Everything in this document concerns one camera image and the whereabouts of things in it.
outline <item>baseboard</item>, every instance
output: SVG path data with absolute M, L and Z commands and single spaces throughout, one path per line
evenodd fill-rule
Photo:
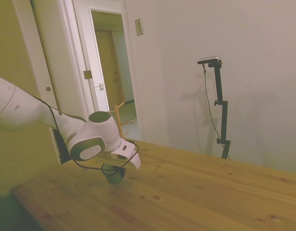
M 129 103 L 134 103 L 134 100 L 129 100 L 129 101 L 125 102 L 124 104 L 129 104 Z

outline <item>wooden table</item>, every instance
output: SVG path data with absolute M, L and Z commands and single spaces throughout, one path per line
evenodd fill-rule
M 295 174 L 137 144 L 120 186 L 69 161 L 11 193 L 47 231 L 296 231 Z

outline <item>black cable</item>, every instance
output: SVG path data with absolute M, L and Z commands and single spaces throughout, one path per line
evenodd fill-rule
M 56 118 L 55 118 L 55 115 L 54 115 L 54 112 L 53 112 L 52 107 L 51 107 L 50 105 L 48 105 L 48 104 L 47 104 L 45 101 L 43 101 L 42 99 L 39 99 L 39 98 L 35 97 L 34 95 L 31 95 L 31 96 L 33 96 L 35 99 L 37 99 L 37 100 L 41 101 L 42 103 L 44 103 L 44 104 L 50 109 L 50 111 L 51 111 L 51 113 L 52 113 L 52 116 L 53 116 L 53 119 L 54 119 L 54 123 L 55 123 L 56 130 L 57 130 L 57 132 L 58 132 L 59 134 L 61 134 L 60 131 L 59 131 L 59 129 L 58 129 L 58 125 L 57 125 Z M 139 151 L 139 146 L 138 146 L 137 144 L 134 144 L 134 145 L 137 147 L 137 150 L 136 150 L 136 152 L 133 154 L 133 156 L 132 156 L 127 162 L 125 162 L 122 166 L 118 167 L 118 170 L 115 170 L 114 173 L 110 173 L 110 174 L 107 174 L 107 173 L 105 173 L 104 171 L 114 171 L 114 170 L 113 170 L 113 169 L 104 169 L 104 168 L 103 168 L 104 164 L 102 165 L 101 168 L 99 168 L 99 167 L 86 167 L 86 166 L 83 166 L 83 165 L 79 164 L 79 163 L 78 163 L 76 160 L 74 160 L 71 156 L 70 156 L 70 158 L 71 158 L 71 159 L 72 159 L 72 160 L 73 160 L 78 166 L 80 166 L 80 167 L 82 167 L 82 168 L 86 168 L 86 169 L 94 169 L 94 170 L 101 170 L 101 172 L 102 172 L 104 175 L 112 176 L 112 175 L 115 175 L 117 172 L 119 172 L 119 171 L 121 170 L 121 168 L 123 168 L 124 166 L 126 166 L 126 165 L 132 160 L 132 158 L 138 153 L 138 151 Z
M 205 74 L 205 92 L 206 92 L 207 101 L 208 101 L 208 107 L 209 107 L 210 118 L 211 118 L 211 121 L 212 121 L 212 125 L 213 125 L 213 127 L 214 127 L 214 129 L 215 129 L 215 131 L 216 131 L 216 134 L 217 134 L 219 140 L 221 140 L 220 135 L 219 135 L 219 132 L 217 131 L 217 129 L 216 129 L 216 127 L 215 127 L 215 124 L 214 124 L 214 121 L 213 121 L 213 118 L 212 118 L 211 107 L 210 107 L 210 101 L 209 101 L 209 97 L 208 97 L 208 93 L 207 93 L 207 81 L 206 81 L 206 73 L 207 73 L 207 71 L 206 71 L 205 65 L 203 64 L 202 66 L 203 66 L 203 68 L 204 68 L 204 74 Z

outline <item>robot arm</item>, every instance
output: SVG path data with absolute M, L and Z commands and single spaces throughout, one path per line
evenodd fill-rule
M 41 100 L 0 78 L 0 129 L 14 131 L 39 122 L 59 129 L 73 160 L 86 161 L 94 157 L 108 165 L 127 163 L 126 169 L 139 169 L 135 145 L 120 137 L 109 113 L 94 112 L 84 121 L 50 109 Z

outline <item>camera stand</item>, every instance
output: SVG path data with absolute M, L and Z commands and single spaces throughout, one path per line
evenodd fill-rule
M 228 101 L 223 100 L 222 93 L 222 81 L 221 81 L 221 67 L 222 61 L 219 60 L 217 62 L 209 63 L 208 67 L 214 67 L 215 73 L 215 82 L 216 82 L 216 92 L 217 92 L 217 100 L 214 102 L 214 106 L 222 105 L 222 129 L 221 129 L 221 139 L 217 138 L 218 144 L 223 144 L 224 149 L 222 153 L 222 158 L 227 159 L 230 141 L 226 140 L 226 132 L 227 132 L 227 110 L 228 110 Z

